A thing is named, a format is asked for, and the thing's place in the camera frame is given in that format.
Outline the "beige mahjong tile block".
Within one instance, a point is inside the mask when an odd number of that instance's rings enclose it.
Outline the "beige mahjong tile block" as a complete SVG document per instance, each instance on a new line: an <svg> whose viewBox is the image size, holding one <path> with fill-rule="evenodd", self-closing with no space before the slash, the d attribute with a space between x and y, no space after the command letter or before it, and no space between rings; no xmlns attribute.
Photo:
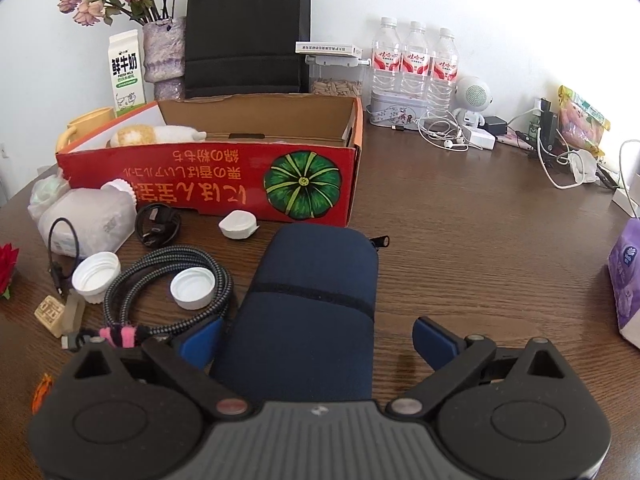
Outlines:
<svg viewBox="0 0 640 480"><path fill-rule="evenodd" d="M85 307L85 299L72 290L65 304L53 296L47 296L36 307L34 315L51 335L61 338L80 330Z"/></svg>

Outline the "navy blue zip pouch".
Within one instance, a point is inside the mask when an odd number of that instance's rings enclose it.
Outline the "navy blue zip pouch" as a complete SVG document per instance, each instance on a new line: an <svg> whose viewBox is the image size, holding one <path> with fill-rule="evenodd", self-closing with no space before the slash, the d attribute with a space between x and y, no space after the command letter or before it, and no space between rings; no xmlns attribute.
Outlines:
<svg viewBox="0 0 640 480"><path fill-rule="evenodd" d="M372 396L386 235L292 223L274 234L210 374L250 403Z"/></svg>

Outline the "translucent plastic jar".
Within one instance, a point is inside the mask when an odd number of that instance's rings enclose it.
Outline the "translucent plastic jar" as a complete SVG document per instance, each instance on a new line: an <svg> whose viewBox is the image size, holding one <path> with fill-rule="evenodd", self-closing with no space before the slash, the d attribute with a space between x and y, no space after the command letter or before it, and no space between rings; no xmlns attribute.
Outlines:
<svg viewBox="0 0 640 480"><path fill-rule="evenodd" d="M122 179L100 188L71 188L35 222L55 255L87 258L117 252L134 232L137 199Z"/></svg>

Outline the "yellow white plush toy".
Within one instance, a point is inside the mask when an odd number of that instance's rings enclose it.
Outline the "yellow white plush toy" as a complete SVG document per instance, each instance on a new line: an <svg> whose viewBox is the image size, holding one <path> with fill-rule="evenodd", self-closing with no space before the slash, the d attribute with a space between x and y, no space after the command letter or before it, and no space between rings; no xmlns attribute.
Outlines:
<svg viewBox="0 0 640 480"><path fill-rule="evenodd" d="M206 133L186 126L133 125L118 129L110 140L111 148L125 146L200 143Z"/></svg>

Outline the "pink black striped tie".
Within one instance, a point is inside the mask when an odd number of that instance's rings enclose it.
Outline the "pink black striped tie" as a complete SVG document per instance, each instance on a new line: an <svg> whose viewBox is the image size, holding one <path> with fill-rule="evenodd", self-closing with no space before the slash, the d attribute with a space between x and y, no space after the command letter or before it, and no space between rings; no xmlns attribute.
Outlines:
<svg viewBox="0 0 640 480"><path fill-rule="evenodd" d="M123 349L136 348L149 337L145 328L132 325L102 327L99 329L98 335L112 347Z"/></svg>

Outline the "white bottle cap right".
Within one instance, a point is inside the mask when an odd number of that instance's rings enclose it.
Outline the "white bottle cap right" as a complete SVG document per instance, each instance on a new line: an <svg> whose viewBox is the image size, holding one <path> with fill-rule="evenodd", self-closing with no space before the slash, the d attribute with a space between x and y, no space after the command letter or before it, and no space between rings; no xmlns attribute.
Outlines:
<svg viewBox="0 0 640 480"><path fill-rule="evenodd" d="M194 266L179 272L170 282L172 299L187 311L207 307L215 296L216 278L211 270Z"/></svg>

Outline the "purple tissue pack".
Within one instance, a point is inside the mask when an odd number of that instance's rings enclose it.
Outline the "purple tissue pack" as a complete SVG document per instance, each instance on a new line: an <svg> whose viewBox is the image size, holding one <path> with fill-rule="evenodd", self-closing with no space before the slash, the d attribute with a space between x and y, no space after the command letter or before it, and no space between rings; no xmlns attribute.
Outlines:
<svg viewBox="0 0 640 480"><path fill-rule="evenodd" d="M608 255L617 327L626 341L640 348L640 220L631 218Z"/></svg>

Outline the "red fabric flower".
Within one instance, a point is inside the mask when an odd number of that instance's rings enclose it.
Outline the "red fabric flower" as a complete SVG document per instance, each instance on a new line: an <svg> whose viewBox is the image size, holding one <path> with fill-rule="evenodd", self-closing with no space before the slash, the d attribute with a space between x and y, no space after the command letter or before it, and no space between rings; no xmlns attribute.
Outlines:
<svg viewBox="0 0 640 480"><path fill-rule="evenodd" d="M17 264L20 250L11 243L0 247L0 294L2 298L10 298L10 284Z"/></svg>

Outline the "white cap near box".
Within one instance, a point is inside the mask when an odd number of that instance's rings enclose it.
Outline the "white cap near box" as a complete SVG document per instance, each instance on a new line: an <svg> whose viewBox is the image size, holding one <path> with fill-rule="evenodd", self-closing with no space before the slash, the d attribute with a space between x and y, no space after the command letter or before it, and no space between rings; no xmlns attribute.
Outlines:
<svg viewBox="0 0 640 480"><path fill-rule="evenodd" d="M247 240L257 231L258 224L254 214L237 209L220 220L218 228L229 240Z"/></svg>

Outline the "pale green fake flower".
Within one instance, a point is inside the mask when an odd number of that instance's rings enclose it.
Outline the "pale green fake flower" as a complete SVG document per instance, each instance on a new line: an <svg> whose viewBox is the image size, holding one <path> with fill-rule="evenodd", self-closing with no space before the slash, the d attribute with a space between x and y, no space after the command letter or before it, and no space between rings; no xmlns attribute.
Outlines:
<svg viewBox="0 0 640 480"><path fill-rule="evenodd" d="M70 184L63 177L61 170L37 180L32 187L27 207L32 220L38 222L42 215L69 190Z"/></svg>

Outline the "white charger adapter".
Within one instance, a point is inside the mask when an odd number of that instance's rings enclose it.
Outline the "white charger adapter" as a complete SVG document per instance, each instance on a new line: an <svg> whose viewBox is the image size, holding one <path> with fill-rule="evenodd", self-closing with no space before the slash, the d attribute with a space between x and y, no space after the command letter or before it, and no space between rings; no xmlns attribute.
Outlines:
<svg viewBox="0 0 640 480"><path fill-rule="evenodd" d="M492 151L495 147L496 137L484 129L463 126L462 133L466 143L472 148Z"/></svg>

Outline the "yellow ceramic mug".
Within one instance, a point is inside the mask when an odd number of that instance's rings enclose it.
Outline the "yellow ceramic mug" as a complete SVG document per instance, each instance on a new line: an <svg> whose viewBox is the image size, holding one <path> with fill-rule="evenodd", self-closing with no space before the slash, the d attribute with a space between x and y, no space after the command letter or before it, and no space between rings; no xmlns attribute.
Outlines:
<svg viewBox="0 0 640 480"><path fill-rule="evenodd" d="M107 106L97 108L96 110L72 119L67 124L66 130L58 136L55 151L57 153L62 151L67 145L70 145L78 139L82 139L84 136L88 136L89 133L108 124L114 118L114 108Z"/></svg>

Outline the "orange cardboard pumpkin box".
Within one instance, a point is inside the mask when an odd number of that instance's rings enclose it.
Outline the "orange cardboard pumpkin box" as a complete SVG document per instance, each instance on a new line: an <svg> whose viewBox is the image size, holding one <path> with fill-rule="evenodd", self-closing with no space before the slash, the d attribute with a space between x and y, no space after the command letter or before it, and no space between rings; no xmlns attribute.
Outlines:
<svg viewBox="0 0 640 480"><path fill-rule="evenodd" d="M133 125L191 127L206 140L111 148L113 134ZM122 179L141 205L347 226L362 135L358 98L238 94L140 106L66 146L56 161L74 188Z"/></svg>

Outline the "black small bottle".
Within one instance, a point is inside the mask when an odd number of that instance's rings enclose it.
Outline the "black small bottle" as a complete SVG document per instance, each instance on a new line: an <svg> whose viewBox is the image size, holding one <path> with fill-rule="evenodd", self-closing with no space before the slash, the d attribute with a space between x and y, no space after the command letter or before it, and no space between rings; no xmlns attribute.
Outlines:
<svg viewBox="0 0 640 480"><path fill-rule="evenodd" d="M539 101L539 133L538 140L548 152L552 152L558 137L558 115L551 109L551 102L546 99Z"/></svg>

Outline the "yellow pink snack bag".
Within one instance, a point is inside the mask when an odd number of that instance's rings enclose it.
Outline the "yellow pink snack bag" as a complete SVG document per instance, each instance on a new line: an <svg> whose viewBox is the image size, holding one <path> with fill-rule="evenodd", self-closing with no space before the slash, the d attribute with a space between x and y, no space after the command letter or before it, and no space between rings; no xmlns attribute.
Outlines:
<svg viewBox="0 0 640 480"><path fill-rule="evenodd" d="M600 143L605 131L611 129L610 121L567 86L559 86L558 98L559 130L566 143L595 158L603 157Z"/></svg>

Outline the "white printed tin box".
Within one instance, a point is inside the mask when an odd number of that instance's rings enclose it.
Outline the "white printed tin box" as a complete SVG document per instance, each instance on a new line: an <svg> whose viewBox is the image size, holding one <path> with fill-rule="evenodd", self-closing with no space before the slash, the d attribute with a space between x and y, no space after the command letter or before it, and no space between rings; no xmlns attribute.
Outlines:
<svg viewBox="0 0 640 480"><path fill-rule="evenodd" d="M426 101L418 96L373 91L368 106L369 122L377 127L416 131L426 109Z"/></svg>

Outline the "small white robot speaker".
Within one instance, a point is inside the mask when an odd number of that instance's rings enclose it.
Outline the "small white robot speaker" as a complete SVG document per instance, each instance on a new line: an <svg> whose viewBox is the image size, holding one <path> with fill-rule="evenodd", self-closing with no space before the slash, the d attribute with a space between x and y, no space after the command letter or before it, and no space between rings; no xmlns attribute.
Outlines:
<svg viewBox="0 0 640 480"><path fill-rule="evenodd" d="M492 103L492 94L483 79L477 77L459 79L454 96L458 107L452 114L460 126L480 128L485 125L483 113Z"/></svg>

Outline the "water bottle right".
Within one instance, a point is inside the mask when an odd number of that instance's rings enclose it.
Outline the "water bottle right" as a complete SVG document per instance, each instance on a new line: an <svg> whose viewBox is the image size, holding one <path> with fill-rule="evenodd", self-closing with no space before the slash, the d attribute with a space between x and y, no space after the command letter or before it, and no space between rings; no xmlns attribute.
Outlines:
<svg viewBox="0 0 640 480"><path fill-rule="evenodd" d="M458 78L459 53L454 34L442 28L434 47L426 100L429 118L445 118L448 114Z"/></svg>

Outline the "water bottle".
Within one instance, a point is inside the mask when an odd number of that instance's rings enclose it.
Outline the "water bottle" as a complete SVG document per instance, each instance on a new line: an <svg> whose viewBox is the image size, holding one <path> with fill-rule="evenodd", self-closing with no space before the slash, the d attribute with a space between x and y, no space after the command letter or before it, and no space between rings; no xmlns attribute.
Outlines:
<svg viewBox="0 0 640 480"><path fill-rule="evenodd" d="M413 21L401 53L400 91L423 99L428 73L431 68L431 49L425 36L425 27Z"/></svg>
<svg viewBox="0 0 640 480"><path fill-rule="evenodd" d="M445 118L448 114L458 78L459 53L454 34L442 28L434 47L426 100L429 118Z"/></svg>
<svg viewBox="0 0 640 480"><path fill-rule="evenodd" d="M381 18L371 50L372 91L394 92L401 64L401 42L394 18Z"/></svg>

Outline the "white green milk carton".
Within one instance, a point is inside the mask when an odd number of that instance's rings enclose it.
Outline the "white green milk carton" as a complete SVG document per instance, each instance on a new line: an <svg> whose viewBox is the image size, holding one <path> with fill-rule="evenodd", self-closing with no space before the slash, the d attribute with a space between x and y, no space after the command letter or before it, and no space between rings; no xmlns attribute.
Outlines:
<svg viewBox="0 0 640 480"><path fill-rule="evenodd" d="M137 29L111 36L107 56L114 113L116 117L120 117L146 103Z"/></svg>

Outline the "water bottle middle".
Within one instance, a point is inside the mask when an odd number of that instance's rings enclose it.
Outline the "water bottle middle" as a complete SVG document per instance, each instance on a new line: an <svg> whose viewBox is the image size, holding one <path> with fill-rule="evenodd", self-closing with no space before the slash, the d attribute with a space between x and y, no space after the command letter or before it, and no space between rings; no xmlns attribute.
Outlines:
<svg viewBox="0 0 640 480"><path fill-rule="evenodd" d="M428 73L431 68L431 49L425 36L425 27L413 21L401 53L400 91L423 99Z"/></svg>

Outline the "purple textured vase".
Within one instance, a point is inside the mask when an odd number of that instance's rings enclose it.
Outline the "purple textured vase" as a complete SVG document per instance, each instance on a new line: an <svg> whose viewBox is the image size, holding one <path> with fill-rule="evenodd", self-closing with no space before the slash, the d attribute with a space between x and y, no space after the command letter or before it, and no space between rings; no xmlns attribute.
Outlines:
<svg viewBox="0 0 640 480"><path fill-rule="evenodd" d="M184 99L186 19L166 18L143 26L144 79L157 101Z"/></svg>

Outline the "water bottle left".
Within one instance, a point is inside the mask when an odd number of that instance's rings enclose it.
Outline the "water bottle left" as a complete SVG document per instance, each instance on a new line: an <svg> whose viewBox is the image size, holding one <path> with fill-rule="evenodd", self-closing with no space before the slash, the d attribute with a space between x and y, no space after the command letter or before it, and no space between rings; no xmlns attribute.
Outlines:
<svg viewBox="0 0 640 480"><path fill-rule="evenodd" d="M372 91L394 92L401 64L401 42L394 18L381 18L371 50Z"/></svg>

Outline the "clear jar of seeds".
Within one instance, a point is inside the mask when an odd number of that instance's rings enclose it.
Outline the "clear jar of seeds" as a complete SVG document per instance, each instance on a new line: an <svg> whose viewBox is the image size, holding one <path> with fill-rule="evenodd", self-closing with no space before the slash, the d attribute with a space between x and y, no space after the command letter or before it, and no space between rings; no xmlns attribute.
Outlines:
<svg viewBox="0 0 640 480"><path fill-rule="evenodd" d="M309 90L316 96L362 95L363 69L358 67L317 65L309 66Z"/></svg>

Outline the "flat white box on jar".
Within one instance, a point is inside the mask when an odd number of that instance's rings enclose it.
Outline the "flat white box on jar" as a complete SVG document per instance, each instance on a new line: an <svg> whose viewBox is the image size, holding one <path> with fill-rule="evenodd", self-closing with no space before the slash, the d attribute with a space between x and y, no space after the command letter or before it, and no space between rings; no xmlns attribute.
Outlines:
<svg viewBox="0 0 640 480"><path fill-rule="evenodd" d="M362 49L354 44L314 41L296 41L295 52L313 56L346 56L346 58L361 58L362 55Z"/></svg>

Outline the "black paper shopping bag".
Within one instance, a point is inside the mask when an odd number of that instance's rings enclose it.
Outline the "black paper shopping bag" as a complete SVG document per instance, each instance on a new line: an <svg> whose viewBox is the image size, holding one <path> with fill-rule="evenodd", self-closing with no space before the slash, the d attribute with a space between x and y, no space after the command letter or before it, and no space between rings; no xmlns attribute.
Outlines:
<svg viewBox="0 0 640 480"><path fill-rule="evenodd" d="M188 99L247 93L306 93L295 51L311 32L311 0L188 0Z"/></svg>

